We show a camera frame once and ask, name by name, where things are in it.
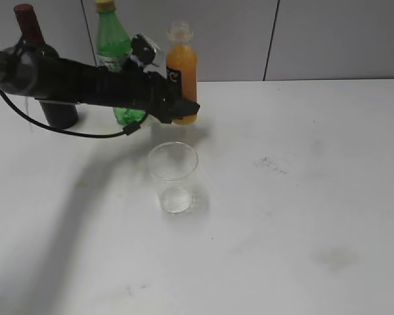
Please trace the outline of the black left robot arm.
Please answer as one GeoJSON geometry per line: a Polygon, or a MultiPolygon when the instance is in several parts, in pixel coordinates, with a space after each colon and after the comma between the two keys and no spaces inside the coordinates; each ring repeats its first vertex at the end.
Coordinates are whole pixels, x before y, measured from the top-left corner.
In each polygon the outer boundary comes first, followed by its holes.
{"type": "Polygon", "coordinates": [[[167,79],[138,68],[111,72],[31,49],[0,51],[0,90],[57,104],[144,110],[162,123],[196,115],[200,105],[180,98],[167,79]]]}

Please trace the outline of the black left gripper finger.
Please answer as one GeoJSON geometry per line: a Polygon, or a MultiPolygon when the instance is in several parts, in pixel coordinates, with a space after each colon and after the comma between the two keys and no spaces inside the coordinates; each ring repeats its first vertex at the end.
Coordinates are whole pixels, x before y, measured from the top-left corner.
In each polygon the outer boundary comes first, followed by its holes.
{"type": "Polygon", "coordinates": [[[175,99],[169,106],[169,115],[172,120],[195,116],[200,110],[199,103],[184,98],[175,99]]]}

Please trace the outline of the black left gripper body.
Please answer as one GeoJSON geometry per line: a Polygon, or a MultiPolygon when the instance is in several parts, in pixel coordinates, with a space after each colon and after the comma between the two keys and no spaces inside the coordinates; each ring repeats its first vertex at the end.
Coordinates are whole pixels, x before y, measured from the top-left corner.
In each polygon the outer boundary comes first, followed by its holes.
{"type": "Polygon", "coordinates": [[[146,64],[130,55],[122,68],[123,74],[134,76],[135,92],[128,107],[120,108],[120,123],[142,123],[148,116],[170,124],[184,118],[183,99],[176,88],[157,72],[146,72],[146,64]]]}

